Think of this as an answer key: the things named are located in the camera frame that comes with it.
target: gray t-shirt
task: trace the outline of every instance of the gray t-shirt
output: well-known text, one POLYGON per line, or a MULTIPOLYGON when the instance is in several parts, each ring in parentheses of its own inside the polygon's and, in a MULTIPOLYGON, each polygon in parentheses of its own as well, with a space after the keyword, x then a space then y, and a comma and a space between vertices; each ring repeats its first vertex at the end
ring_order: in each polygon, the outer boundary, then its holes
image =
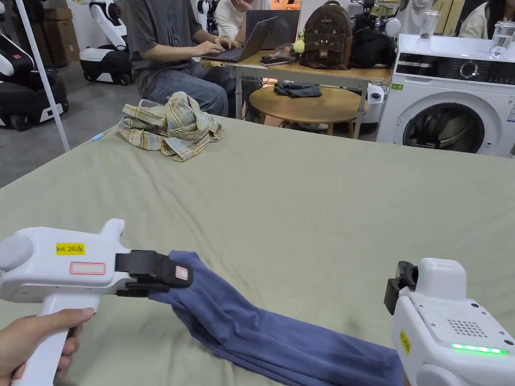
POLYGON ((140 52, 158 44, 191 47, 192 36, 199 29, 190 0, 124 0, 122 19, 127 26, 127 42, 132 63, 132 77, 142 97, 156 86, 156 76, 169 69, 184 69, 192 60, 161 62, 146 60, 140 52))

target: woman with dark hair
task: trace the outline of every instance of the woman with dark hair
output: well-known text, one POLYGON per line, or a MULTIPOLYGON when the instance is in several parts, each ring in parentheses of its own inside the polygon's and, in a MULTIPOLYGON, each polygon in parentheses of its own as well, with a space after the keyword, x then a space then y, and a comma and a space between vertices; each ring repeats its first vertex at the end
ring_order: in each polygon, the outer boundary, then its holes
POLYGON ((474 9, 461 25, 461 38, 492 39, 495 24, 515 20, 515 0, 488 0, 474 9))

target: bed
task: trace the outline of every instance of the bed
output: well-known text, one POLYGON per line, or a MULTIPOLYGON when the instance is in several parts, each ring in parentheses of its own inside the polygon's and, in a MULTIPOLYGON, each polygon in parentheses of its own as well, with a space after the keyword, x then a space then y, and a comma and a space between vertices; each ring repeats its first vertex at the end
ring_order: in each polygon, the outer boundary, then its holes
MULTIPOLYGON (((220 119, 225 138, 178 163, 111 129, 0 190, 0 239, 28 226, 98 232, 132 249, 197 251, 255 305, 392 346, 383 305, 399 260, 456 259, 515 333, 515 161, 220 119)), ((2 302, 0 328, 35 305, 2 302)), ((170 307, 106 296, 66 382, 276 384, 218 359, 170 307)))

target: washing machine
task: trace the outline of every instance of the washing machine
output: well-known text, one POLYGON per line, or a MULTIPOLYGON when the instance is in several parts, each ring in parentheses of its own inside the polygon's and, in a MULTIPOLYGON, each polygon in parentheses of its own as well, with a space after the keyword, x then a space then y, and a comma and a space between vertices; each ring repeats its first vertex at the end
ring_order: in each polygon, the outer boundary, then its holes
POLYGON ((515 61, 490 41, 402 34, 377 141, 512 157, 515 61))

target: dark cloth on table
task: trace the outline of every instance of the dark cloth on table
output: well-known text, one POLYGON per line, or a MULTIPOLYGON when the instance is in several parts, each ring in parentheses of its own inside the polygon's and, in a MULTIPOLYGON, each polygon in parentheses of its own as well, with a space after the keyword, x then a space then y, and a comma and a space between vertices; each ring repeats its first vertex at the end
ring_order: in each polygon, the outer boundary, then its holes
POLYGON ((309 83, 286 83, 282 80, 276 83, 274 90, 279 95, 290 98, 318 98, 322 96, 320 86, 309 83))

